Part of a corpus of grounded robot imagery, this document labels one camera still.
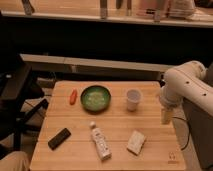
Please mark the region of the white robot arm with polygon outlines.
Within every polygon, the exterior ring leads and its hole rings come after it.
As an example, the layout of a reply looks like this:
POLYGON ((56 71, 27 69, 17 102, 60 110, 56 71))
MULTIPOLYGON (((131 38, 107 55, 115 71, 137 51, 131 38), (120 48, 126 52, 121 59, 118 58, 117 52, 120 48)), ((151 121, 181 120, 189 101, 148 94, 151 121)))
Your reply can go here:
POLYGON ((169 124, 172 111, 186 98, 213 116, 213 87, 203 82, 207 69, 199 61, 189 61, 164 73, 165 85, 159 92, 163 106, 161 123, 169 124))

